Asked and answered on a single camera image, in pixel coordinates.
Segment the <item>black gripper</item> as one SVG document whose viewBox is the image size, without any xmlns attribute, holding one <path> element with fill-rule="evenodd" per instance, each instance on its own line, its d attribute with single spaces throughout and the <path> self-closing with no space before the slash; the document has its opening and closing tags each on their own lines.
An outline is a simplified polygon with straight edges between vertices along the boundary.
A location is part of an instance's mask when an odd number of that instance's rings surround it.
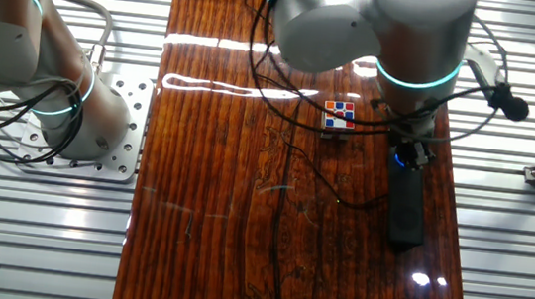
<svg viewBox="0 0 535 299">
<path fill-rule="evenodd" d="M 427 143 L 397 131 L 392 133 L 391 145 L 399 150 L 397 164 L 404 168 L 410 167 L 411 155 L 409 152 L 415 152 L 415 170 L 424 168 L 435 158 L 435 154 Z"/>
</svg>

